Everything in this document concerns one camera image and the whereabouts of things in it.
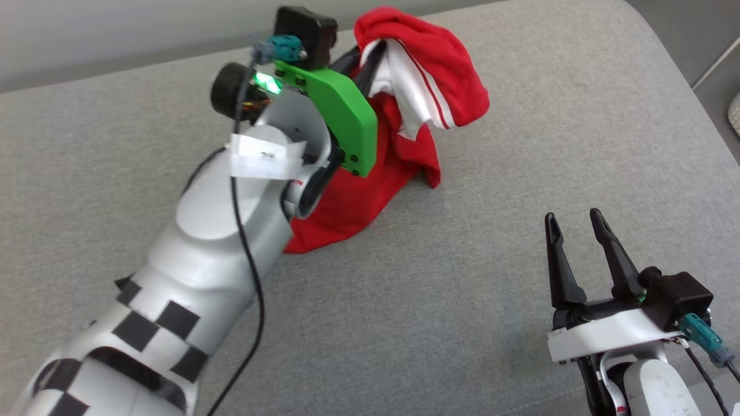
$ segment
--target couch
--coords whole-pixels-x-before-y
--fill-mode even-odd
[[[611,287],[598,207],[638,268],[715,293],[739,351],[740,168],[642,17],[623,0],[511,0],[425,18],[467,45],[491,109],[434,132],[440,188],[412,180],[359,235],[280,259],[261,348],[219,414],[587,414],[577,368],[548,354],[549,211],[589,298]],[[353,44],[341,33],[335,51]],[[228,140],[209,88],[246,57],[0,95],[0,409],[144,262],[188,174]],[[198,414],[256,323],[251,308],[209,363]]]

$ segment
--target cable connector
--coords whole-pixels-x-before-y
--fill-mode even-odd
[[[709,359],[718,369],[723,369],[735,359],[735,355],[722,346],[722,338],[697,314],[686,314],[679,322],[679,329],[709,354]]]
[[[677,338],[678,338],[679,344],[681,344],[681,346],[684,347],[684,349],[690,349],[691,348],[689,346],[689,343],[686,342],[686,340],[684,338],[680,338],[680,337],[677,337]]]
[[[306,59],[300,39],[293,35],[270,36],[255,45],[255,63],[267,65],[273,61],[298,62]]]

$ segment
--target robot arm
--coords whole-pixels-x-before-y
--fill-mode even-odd
[[[311,100],[283,91],[248,135],[282,146],[306,142],[299,180],[239,178],[239,208],[258,272],[268,275],[307,216],[311,179],[332,140]],[[34,375],[12,415],[193,415],[202,370],[250,305],[255,288],[234,221],[229,152],[183,194],[175,220],[110,308]]]
[[[553,362],[577,363],[592,415],[700,415],[667,361],[665,344],[680,340],[688,350],[682,338],[689,338],[707,350],[717,367],[731,365],[734,356],[709,327],[712,293],[686,272],[662,276],[649,267],[638,273],[596,208],[591,223],[613,281],[613,298],[602,301],[587,301],[565,257],[555,215],[545,217],[556,310],[548,334]]]

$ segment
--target white fabric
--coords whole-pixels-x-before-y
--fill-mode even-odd
[[[434,77],[408,54],[400,41],[385,40],[388,47],[380,60],[369,96],[388,93],[396,98],[403,120],[398,134],[416,140],[419,129],[428,122],[440,129],[455,127],[449,104]],[[365,47],[360,66],[367,62],[379,42],[380,39],[376,39]]]

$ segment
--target black cable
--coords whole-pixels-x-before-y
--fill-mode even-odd
[[[702,377],[704,378],[704,381],[707,382],[707,385],[709,386],[709,390],[712,391],[714,398],[717,400],[719,409],[722,410],[722,414],[724,416],[730,416],[730,413],[727,411],[727,408],[724,407],[724,401],[722,400],[722,396],[719,395],[717,388],[714,386],[712,377],[710,377],[709,374],[707,374],[707,372],[704,370],[702,363],[700,363],[699,359],[696,358],[696,355],[694,355],[693,351],[691,351],[691,348],[688,345],[685,345],[684,349],[686,350],[686,353],[689,354],[689,358],[691,358],[691,360],[693,361],[694,365],[696,366],[696,369],[699,370],[699,374],[701,374]]]
[[[246,100],[246,91],[249,87],[249,82],[252,80],[252,77],[255,76],[255,73],[257,72],[255,70],[256,61],[257,56],[253,56],[252,63],[249,65],[249,72],[247,72],[247,74],[244,76],[244,80],[241,83],[241,88],[239,89],[239,93],[237,95],[236,111],[234,111],[234,129],[232,131],[234,134],[239,134],[241,132],[241,113],[243,109],[243,102],[245,102]],[[218,395],[218,398],[213,403],[206,416],[213,416],[214,413],[216,413],[216,410],[218,410],[218,407],[221,405],[221,402],[223,402],[223,399],[226,397],[227,394],[229,394],[229,391],[234,386],[237,379],[246,368],[247,364],[249,364],[249,362],[252,360],[252,357],[255,356],[257,348],[260,346],[260,341],[262,340],[262,331],[265,327],[265,300],[262,293],[262,283],[260,282],[260,276],[257,272],[257,264],[255,263],[255,259],[252,257],[252,251],[249,250],[249,242],[246,238],[244,225],[241,222],[241,214],[239,213],[239,197],[237,194],[237,178],[232,176],[230,178],[230,181],[232,206],[234,208],[234,219],[236,220],[236,225],[239,230],[239,240],[241,241],[241,246],[244,249],[244,254],[246,255],[247,261],[249,262],[249,269],[252,272],[252,282],[255,285],[255,292],[257,293],[257,303],[260,310],[260,320],[257,326],[257,335],[255,336],[255,341],[252,344],[252,348],[249,349],[249,353],[247,353],[246,358],[244,358],[244,361],[242,361],[239,368],[234,372],[234,375],[232,375],[231,380],[229,380],[226,387],[224,387],[221,393]]]
[[[198,165],[198,167],[195,168],[195,171],[190,174],[190,178],[188,178],[187,184],[185,184],[185,188],[183,189],[183,193],[181,195],[184,195],[185,192],[190,189],[190,185],[192,185],[193,181],[195,181],[195,178],[197,178],[198,175],[201,173],[201,170],[203,170],[203,168],[206,167],[207,164],[211,163],[211,161],[213,161],[213,159],[215,159],[216,156],[220,155],[224,150],[226,150],[225,147],[219,147],[218,149],[214,150],[201,162],[201,164]]]
[[[738,369],[735,368],[735,364],[733,364],[732,361],[727,363],[727,369],[729,369],[730,372],[733,373],[733,375],[735,376],[735,380],[737,380],[738,383],[740,383],[740,372],[738,372]]]

